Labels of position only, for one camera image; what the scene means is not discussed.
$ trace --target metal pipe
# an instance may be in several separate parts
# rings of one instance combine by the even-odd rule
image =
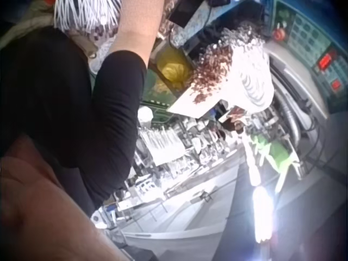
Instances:
[[[284,96],[275,90],[275,96],[279,101],[282,112],[284,113],[284,118],[286,119],[291,132],[291,139],[293,141],[293,145],[295,148],[298,147],[300,139],[301,139],[301,131],[299,124],[295,118],[293,111],[290,109],[289,104],[286,102]]]

